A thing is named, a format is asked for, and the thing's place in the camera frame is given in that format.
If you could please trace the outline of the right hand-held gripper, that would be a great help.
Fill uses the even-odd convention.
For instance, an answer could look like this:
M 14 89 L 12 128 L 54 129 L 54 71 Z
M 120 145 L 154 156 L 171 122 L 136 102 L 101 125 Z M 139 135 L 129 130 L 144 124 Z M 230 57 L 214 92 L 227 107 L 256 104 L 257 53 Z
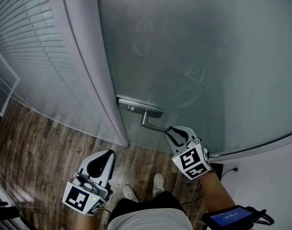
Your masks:
M 170 126 L 170 129 L 182 138 L 181 142 L 177 142 L 170 133 L 171 130 L 164 133 L 172 153 L 177 154 L 172 158 L 172 161 L 180 172 L 188 179 L 193 180 L 211 171 L 207 150 L 196 140 L 197 135 L 194 131 L 186 126 Z

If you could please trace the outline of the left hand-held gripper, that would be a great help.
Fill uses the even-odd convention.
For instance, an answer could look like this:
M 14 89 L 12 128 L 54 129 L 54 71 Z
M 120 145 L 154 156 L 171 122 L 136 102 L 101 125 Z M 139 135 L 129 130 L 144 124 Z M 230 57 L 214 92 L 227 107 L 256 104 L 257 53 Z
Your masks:
M 73 181 L 67 182 L 62 203 L 83 215 L 94 216 L 113 191 L 109 184 L 104 188 L 88 178 L 108 183 L 112 178 L 115 161 L 116 154 L 111 149 L 86 157 L 79 167 L 79 173 L 74 174 Z

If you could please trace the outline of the metal door handle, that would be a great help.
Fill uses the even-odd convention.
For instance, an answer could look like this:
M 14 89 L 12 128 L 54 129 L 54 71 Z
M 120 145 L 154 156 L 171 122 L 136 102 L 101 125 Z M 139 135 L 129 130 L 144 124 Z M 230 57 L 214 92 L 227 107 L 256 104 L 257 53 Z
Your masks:
M 140 125 L 144 128 L 162 133 L 170 130 L 169 127 L 158 127 L 149 122 L 150 117 L 161 118 L 164 113 L 164 110 L 162 108 L 136 102 L 119 96 L 117 96 L 117 104 L 124 107 L 129 112 L 141 115 Z

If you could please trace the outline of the person's left forearm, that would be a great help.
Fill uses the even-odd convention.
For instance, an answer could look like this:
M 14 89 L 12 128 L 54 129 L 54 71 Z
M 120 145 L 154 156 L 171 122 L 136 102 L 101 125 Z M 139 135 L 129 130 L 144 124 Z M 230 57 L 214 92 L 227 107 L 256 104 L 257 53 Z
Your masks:
M 96 219 L 94 217 L 78 214 L 74 230 L 95 230 Z

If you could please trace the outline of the person's right forearm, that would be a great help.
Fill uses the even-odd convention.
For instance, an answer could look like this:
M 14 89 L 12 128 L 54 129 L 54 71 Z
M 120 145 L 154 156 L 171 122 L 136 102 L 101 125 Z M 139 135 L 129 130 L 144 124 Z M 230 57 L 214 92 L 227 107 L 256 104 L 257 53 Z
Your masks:
M 199 177 L 199 180 L 208 212 L 220 211 L 236 205 L 215 172 L 206 172 Z

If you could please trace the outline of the black forearm screen device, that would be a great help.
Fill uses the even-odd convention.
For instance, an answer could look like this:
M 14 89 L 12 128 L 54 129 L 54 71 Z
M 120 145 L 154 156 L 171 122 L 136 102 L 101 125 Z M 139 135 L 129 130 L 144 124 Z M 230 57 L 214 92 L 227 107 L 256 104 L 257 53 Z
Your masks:
M 205 213 L 202 221 L 211 230 L 250 230 L 257 213 L 242 206 Z

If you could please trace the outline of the person's left white shoe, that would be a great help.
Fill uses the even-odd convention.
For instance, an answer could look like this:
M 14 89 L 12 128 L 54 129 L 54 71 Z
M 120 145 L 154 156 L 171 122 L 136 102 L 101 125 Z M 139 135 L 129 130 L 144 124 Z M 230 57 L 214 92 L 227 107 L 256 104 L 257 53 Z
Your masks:
M 130 185 L 128 185 L 128 184 L 124 185 L 123 189 L 122 189 L 122 192 L 123 192 L 124 198 L 129 199 L 129 200 L 131 200 L 133 202 L 137 202 L 137 203 L 139 202 L 137 197 L 136 197 L 136 195 L 135 195 L 135 193 L 134 193 L 134 191 L 133 191 L 133 189 L 132 189 L 132 187 Z

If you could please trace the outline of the person's white shoe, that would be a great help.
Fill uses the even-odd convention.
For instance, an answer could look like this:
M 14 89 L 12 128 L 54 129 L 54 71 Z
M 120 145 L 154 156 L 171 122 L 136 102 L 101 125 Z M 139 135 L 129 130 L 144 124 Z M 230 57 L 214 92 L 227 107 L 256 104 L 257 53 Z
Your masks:
M 133 191 L 133 189 L 132 189 L 132 187 L 130 185 L 128 185 L 128 184 L 124 185 L 123 189 L 122 189 L 122 192 L 123 192 L 124 198 L 129 199 L 129 200 L 131 200 L 133 202 L 137 202 L 137 203 L 139 202 L 137 197 L 136 197 L 136 195 L 135 195 L 135 193 L 134 193 L 134 191 Z
M 164 177 L 161 173 L 157 173 L 153 179 L 152 195 L 155 198 L 164 191 Z

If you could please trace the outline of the black baseboard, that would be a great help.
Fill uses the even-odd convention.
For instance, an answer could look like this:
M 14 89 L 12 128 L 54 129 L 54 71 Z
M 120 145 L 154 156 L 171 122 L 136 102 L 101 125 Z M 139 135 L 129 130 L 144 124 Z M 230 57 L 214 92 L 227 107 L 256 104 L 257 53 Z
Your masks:
M 217 174 L 218 178 L 221 179 L 223 174 L 223 164 L 210 163 L 210 167 L 211 170 Z

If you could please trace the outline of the person's right white shoe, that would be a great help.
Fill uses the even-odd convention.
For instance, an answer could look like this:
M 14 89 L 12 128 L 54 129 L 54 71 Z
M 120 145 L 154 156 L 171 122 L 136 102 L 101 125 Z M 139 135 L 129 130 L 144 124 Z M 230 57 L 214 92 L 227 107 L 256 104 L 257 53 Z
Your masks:
M 164 177 L 161 173 L 157 173 L 153 179 L 152 195 L 155 198 L 164 191 Z

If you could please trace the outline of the person's black shorts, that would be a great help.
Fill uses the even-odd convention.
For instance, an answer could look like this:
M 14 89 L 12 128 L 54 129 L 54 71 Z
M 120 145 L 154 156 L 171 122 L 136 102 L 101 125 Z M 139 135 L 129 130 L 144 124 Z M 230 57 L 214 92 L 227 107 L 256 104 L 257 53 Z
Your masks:
M 161 208 L 171 208 L 177 209 L 184 212 L 183 207 L 180 202 L 173 196 L 172 193 L 168 191 L 163 191 L 154 197 L 153 200 L 144 202 L 135 202 L 133 200 L 123 198 L 118 201 L 115 208 L 112 210 L 107 222 L 107 226 L 111 225 L 111 222 L 117 217 L 123 216 L 125 214 L 147 210 L 147 209 L 161 209 Z

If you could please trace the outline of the person's white shirt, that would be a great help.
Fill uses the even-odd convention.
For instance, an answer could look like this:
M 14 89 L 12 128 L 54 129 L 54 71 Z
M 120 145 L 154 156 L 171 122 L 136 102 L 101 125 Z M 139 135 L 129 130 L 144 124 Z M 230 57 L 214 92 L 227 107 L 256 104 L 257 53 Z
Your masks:
M 188 216 L 179 209 L 146 209 L 113 219 L 107 230 L 193 230 Z

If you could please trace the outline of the black bar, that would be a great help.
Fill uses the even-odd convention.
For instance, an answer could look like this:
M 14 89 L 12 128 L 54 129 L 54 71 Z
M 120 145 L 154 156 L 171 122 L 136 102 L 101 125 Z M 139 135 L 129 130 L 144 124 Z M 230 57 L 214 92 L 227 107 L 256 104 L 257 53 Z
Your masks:
M 19 218 L 19 209 L 15 206 L 9 206 L 7 202 L 0 202 L 0 221 Z

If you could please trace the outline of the glass partition with blinds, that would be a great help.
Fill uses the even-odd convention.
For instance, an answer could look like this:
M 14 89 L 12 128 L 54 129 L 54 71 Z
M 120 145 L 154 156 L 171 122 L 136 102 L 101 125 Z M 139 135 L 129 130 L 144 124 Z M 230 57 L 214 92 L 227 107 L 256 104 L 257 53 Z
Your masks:
M 8 102 L 17 87 L 20 78 L 9 67 L 0 63 L 0 116 L 2 117 Z
M 122 144 L 55 17 L 52 0 L 0 0 L 0 63 L 20 78 L 11 99 L 78 131 Z

